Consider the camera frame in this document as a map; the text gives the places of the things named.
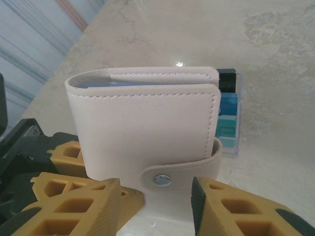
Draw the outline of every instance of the white leather card holder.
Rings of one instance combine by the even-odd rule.
[[[175,201],[189,201],[194,176],[218,175],[218,85],[212,67],[108,68],[69,78],[65,86],[87,175],[118,177],[142,191],[142,213],[191,220],[190,202],[182,208]],[[161,206],[163,196],[169,201]]]

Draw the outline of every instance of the wallet snap strap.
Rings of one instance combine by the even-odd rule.
[[[190,188],[193,177],[207,176],[216,179],[221,164],[222,143],[215,138],[212,156],[200,161],[156,165],[146,168],[140,182],[149,191],[170,191]]]

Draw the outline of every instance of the wallet stitching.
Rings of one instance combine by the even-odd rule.
[[[110,74],[112,75],[205,75],[209,77],[209,81],[212,82],[213,78],[206,73],[121,73],[121,74]]]
[[[203,157],[206,157],[208,152],[208,145],[209,145],[209,138],[211,133],[211,124],[212,124],[212,112],[214,107],[214,101],[216,96],[209,92],[203,92],[203,93],[169,93],[169,94],[133,94],[133,95],[110,95],[110,96],[80,96],[73,94],[71,92],[68,92],[68,94],[71,94],[78,98],[108,98],[108,97],[141,97],[141,96],[186,96],[186,95],[212,95],[212,106],[210,108],[210,114],[209,114],[209,124],[208,124],[208,133],[207,133],[207,140],[206,140],[206,146],[205,146],[205,153]]]

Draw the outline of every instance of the beige countertop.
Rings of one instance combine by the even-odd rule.
[[[314,22],[311,0],[109,0],[23,117],[46,135],[75,134],[64,81],[89,70],[235,68],[244,77],[240,152],[223,159],[218,180],[315,225]],[[192,234],[191,224],[141,217],[120,232]]]

